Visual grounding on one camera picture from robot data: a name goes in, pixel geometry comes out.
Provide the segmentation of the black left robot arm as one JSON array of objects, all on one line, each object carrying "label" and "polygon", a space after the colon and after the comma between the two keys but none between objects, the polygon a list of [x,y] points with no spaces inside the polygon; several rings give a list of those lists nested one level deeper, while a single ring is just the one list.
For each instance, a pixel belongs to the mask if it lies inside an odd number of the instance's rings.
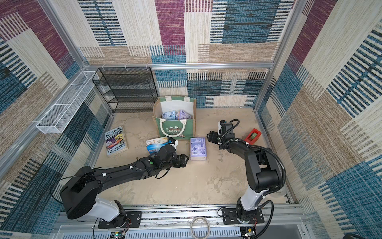
[{"label": "black left robot arm", "polygon": [[184,168],[188,161],[187,155],[177,154],[172,145],[166,144],[158,152],[130,164],[104,169],[84,166],[60,191],[67,218],[74,220],[91,216],[120,228],[128,222],[123,206],[117,200],[99,197],[101,192],[130,181],[157,176],[162,170],[169,171],[172,167]]}]

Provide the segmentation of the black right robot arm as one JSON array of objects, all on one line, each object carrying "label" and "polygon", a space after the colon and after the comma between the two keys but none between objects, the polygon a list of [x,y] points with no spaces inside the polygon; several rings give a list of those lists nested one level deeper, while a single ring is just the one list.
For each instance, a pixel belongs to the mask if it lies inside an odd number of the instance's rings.
[{"label": "black right robot arm", "polygon": [[280,158],[268,147],[252,145],[237,138],[234,129],[240,120],[221,120],[218,131],[210,131],[207,140],[219,146],[220,150],[238,155],[245,162],[248,188],[238,199],[236,215],[241,223],[255,218],[265,204],[260,202],[269,194],[280,191],[286,182],[286,169]]}]

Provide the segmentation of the blue wave tissue pack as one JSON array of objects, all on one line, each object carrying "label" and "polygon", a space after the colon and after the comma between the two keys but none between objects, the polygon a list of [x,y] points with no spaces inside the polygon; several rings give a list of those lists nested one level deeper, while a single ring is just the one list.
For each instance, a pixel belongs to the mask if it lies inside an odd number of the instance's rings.
[{"label": "blue wave tissue pack", "polygon": [[149,153],[158,152],[161,147],[169,143],[168,137],[159,137],[146,141],[146,149]]}]

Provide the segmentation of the light blue tissue pack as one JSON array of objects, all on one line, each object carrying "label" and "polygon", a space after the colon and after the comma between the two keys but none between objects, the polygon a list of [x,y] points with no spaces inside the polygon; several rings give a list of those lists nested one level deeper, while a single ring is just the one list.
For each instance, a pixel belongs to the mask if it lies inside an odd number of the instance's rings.
[{"label": "light blue tissue pack", "polygon": [[164,112],[162,113],[162,119],[165,120],[177,120],[177,111],[169,111],[169,112]]}]

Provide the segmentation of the purple tissue pack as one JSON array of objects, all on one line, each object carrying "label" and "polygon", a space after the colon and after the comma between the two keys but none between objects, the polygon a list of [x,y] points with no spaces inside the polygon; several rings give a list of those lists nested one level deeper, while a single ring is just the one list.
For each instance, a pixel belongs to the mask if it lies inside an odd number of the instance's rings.
[{"label": "purple tissue pack", "polygon": [[192,118],[193,118],[193,115],[185,112],[184,110],[179,110],[176,113],[176,119],[177,120],[188,120],[188,119],[192,119]]},{"label": "purple tissue pack", "polygon": [[205,137],[193,137],[190,139],[190,159],[206,160],[207,147]]}]

